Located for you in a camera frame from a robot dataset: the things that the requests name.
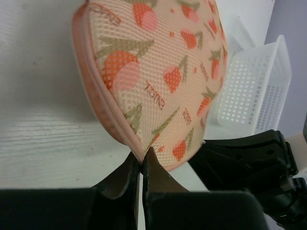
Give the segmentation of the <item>pink patterned mesh laundry bag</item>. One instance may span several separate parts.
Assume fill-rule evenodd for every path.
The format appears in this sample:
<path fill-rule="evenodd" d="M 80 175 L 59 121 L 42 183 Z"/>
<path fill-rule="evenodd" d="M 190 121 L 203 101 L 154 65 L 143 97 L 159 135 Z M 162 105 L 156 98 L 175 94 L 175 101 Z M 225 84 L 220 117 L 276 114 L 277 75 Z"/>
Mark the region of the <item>pink patterned mesh laundry bag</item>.
<path fill-rule="evenodd" d="M 226 75 L 213 0 L 86 0 L 72 43 L 98 121 L 139 162 L 153 148 L 173 170 L 200 149 Z"/>

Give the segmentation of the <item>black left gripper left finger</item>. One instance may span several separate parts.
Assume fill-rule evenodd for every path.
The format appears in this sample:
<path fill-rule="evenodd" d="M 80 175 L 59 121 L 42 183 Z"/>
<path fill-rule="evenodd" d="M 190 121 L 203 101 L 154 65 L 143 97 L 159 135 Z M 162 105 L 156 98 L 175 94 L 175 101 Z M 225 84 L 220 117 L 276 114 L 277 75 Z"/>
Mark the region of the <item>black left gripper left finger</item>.
<path fill-rule="evenodd" d="M 2 189 L 2 230 L 135 230 L 139 163 L 129 154 L 105 179 L 88 188 Z"/>

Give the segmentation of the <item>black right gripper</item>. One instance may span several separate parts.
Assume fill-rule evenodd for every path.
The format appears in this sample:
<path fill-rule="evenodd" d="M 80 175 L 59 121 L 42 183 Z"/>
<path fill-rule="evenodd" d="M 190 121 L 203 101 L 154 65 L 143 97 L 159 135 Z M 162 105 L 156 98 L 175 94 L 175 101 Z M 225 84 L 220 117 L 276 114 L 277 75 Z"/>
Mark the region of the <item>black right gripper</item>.
<path fill-rule="evenodd" d="M 294 178 L 293 152 L 280 131 L 244 139 L 247 149 L 206 142 L 189 164 L 210 191 L 244 190 L 257 198 L 265 214 L 285 230 L 307 228 L 307 184 Z"/>

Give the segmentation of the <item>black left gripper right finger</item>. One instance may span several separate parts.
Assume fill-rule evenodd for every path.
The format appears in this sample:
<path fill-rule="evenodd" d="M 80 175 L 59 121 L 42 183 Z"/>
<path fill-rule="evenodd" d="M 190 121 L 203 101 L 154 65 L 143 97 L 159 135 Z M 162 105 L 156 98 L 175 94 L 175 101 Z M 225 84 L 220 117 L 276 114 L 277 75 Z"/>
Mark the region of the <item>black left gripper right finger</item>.
<path fill-rule="evenodd" d="M 150 147 L 143 165 L 147 230 L 266 230 L 264 214 L 246 192 L 190 192 L 159 163 Z"/>

